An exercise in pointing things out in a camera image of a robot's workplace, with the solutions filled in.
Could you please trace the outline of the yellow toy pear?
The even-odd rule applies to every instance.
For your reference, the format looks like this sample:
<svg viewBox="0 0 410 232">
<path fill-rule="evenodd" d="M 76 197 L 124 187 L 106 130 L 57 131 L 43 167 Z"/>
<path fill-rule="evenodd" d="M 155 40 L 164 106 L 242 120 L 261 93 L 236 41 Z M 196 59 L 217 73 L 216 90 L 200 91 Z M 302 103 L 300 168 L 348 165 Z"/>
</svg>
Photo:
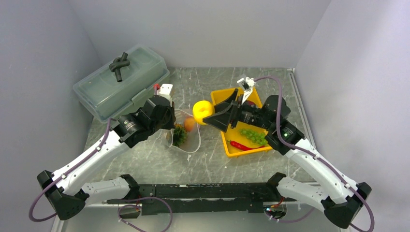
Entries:
<svg viewBox="0 0 410 232">
<path fill-rule="evenodd" d="M 213 115 L 214 112 L 214 105 L 205 100 L 198 101 L 192 108 L 193 118 L 201 125 L 206 125 L 206 123 L 204 123 L 204 118 Z"/>
</svg>

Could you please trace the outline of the clear zip top bag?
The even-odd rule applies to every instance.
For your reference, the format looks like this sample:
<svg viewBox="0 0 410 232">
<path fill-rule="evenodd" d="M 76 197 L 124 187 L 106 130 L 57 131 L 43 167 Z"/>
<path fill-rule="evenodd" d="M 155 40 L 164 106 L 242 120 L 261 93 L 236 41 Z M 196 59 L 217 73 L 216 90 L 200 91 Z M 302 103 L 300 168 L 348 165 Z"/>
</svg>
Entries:
<svg viewBox="0 0 410 232">
<path fill-rule="evenodd" d="M 175 109 L 175 117 L 175 128 L 162 132 L 163 143 L 181 152 L 197 152 L 201 145 L 200 125 L 193 115 L 180 109 Z"/>
</svg>

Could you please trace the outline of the toy pineapple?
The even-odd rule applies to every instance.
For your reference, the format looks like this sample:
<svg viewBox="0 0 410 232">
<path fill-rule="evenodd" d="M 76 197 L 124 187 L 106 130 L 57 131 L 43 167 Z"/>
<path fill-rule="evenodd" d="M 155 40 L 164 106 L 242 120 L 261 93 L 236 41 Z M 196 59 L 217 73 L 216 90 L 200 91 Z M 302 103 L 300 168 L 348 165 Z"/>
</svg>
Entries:
<svg viewBox="0 0 410 232">
<path fill-rule="evenodd" d="M 183 125 L 176 124 L 174 131 L 173 131 L 172 145 L 176 147 L 180 147 L 182 144 L 185 143 L 187 136 L 188 136 L 188 133 L 185 131 Z"/>
</svg>

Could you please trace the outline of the toy peach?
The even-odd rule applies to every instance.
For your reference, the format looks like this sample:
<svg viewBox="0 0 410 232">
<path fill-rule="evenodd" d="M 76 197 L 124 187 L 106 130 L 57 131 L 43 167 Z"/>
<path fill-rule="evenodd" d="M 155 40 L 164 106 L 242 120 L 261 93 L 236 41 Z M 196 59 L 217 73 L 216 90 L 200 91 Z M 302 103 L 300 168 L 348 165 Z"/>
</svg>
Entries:
<svg viewBox="0 0 410 232">
<path fill-rule="evenodd" d="M 190 116 L 184 119 L 183 127 L 186 132 L 191 132 L 196 127 L 196 121 L 194 117 Z"/>
</svg>

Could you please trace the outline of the yellow plastic tray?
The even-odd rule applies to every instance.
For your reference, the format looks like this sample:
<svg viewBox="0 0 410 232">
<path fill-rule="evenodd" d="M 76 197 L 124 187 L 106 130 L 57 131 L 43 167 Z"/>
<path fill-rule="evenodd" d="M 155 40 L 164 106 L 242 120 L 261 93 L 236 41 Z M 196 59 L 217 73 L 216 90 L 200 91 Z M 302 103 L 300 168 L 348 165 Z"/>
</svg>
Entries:
<svg viewBox="0 0 410 232">
<path fill-rule="evenodd" d="M 210 96 L 211 96 L 211 100 L 213 103 L 213 91 L 211 91 Z M 263 105 L 256 88 L 254 88 L 252 94 L 248 97 L 247 100 L 254 102 L 258 107 L 262 107 Z M 258 127 L 248 125 L 245 123 L 241 123 L 241 122 L 238 122 L 237 126 L 234 129 L 229 128 L 227 132 L 221 132 L 224 149 L 228 157 L 233 158 L 233 157 L 238 157 L 242 155 L 248 155 L 251 153 L 265 152 L 265 151 L 272 150 L 272 147 L 270 147 L 269 145 L 265 145 L 264 148 L 259 148 L 259 149 L 249 150 L 249 151 L 241 151 L 237 148 L 232 147 L 231 145 L 229 145 L 227 141 L 236 141 L 248 147 L 259 147 L 259 145 L 254 144 L 250 142 L 247 138 L 241 136 L 239 133 L 240 129 L 252 129 L 257 132 L 264 132 L 265 134 L 267 134 L 267 131 L 262 128 L 258 128 Z"/>
</svg>

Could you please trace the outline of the green toy grapes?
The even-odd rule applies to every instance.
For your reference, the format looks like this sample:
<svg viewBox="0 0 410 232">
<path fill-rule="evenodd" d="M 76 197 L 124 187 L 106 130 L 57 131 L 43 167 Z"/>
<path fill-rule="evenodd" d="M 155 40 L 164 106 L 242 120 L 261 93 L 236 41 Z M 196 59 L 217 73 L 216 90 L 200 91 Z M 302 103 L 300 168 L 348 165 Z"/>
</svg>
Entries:
<svg viewBox="0 0 410 232">
<path fill-rule="evenodd" d="M 252 129 L 240 129 L 239 133 L 241 136 L 247 138 L 250 142 L 257 144 L 259 146 L 267 145 L 267 140 L 265 139 L 264 132 L 257 132 Z"/>
</svg>

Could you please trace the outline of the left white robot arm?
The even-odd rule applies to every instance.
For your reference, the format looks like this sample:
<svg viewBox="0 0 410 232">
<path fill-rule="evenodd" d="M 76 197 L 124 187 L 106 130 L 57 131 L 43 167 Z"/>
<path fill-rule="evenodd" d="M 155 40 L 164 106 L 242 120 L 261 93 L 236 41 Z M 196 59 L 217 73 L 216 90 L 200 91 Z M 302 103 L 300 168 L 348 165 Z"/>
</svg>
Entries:
<svg viewBox="0 0 410 232">
<path fill-rule="evenodd" d="M 100 167 L 145 141 L 160 129 L 175 127 L 175 106 L 169 94 L 150 97 L 136 112 L 108 123 L 105 134 L 87 151 L 53 172 L 37 176 L 55 215 L 68 220 L 90 204 L 105 200 L 132 203 L 140 196 L 138 183 L 129 174 L 109 181 L 91 183 Z"/>
</svg>

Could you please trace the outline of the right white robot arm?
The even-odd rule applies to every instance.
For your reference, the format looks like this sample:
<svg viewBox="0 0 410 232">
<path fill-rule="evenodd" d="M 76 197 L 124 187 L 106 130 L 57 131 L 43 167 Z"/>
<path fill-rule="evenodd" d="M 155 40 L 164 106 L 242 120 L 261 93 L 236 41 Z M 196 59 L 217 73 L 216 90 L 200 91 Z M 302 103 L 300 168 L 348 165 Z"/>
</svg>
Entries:
<svg viewBox="0 0 410 232">
<path fill-rule="evenodd" d="M 324 213 L 334 225 L 346 229 L 362 207 L 371 187 L 358 183 L 330 164 L 305 135 L 287 120 L 290 109 L 280 95 L 271 95 L 258 107 L 244 100 L 234 89 L 218 104 L 199 101 L 193 115 L 198 123 L 227 132 L 238 123 L 264 129 L 267 144 L 281 155 L 297 163 L 318 183 L 317 187 L 293 180 L 282 173 L 267 182 L 266 194 L 273 201 L 281 197 L 298 200 Z"/>
</svg>

